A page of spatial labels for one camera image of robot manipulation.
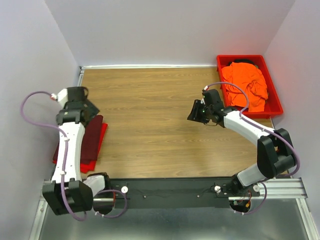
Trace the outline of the maroon t shirt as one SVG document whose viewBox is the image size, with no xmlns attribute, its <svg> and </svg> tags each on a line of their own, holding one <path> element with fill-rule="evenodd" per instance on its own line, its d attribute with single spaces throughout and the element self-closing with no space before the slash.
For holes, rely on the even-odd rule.
<svg viewBox="0 0 320 240">
<path fill-rule="evenodd" d="M 99 114 L 95 116 L 85 128 L 80 153 L 81 164 L 88 164 L 98 159 L 102 129 L 103 116 Z"/>
</svg>

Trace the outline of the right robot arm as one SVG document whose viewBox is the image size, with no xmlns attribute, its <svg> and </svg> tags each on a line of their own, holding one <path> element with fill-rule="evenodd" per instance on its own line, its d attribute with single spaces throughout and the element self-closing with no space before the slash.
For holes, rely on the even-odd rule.
<svg viewBox="0 0 320 240">
<path fill-rule="evenodd" d="M 187 120 L 204 125 L 213 122 L 246 138 L 257 148 L 256 163 L 231 177 L 227 189 L 236 196 L 263 180 L 277 177 L 299 166 L 287 130 L 266 127 L 242 114 L 233 106 L 224 106 L 216 89 L 203 90 L 202 99 L 193 102 Z"/>
</svg>

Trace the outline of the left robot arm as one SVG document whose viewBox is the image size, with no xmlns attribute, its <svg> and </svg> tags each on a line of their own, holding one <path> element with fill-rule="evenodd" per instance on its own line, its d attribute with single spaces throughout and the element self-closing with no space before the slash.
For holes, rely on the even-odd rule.
<svg viewBox="0 0 320 240">
<path fill-rule="evenodd" d="M 59 147 L 51 182 L 42 187 L 42 194 L 55 215 L 90 211 L 94 197 L 107 197 L 111 191 L 107 173 L 81 177 L 81 148 L 86 127 L 99 113 L 88 100 L 88 89 L 83 86 L 61 90 L 56 100 L 62 109 L 56 115 Z"/>
</svg>

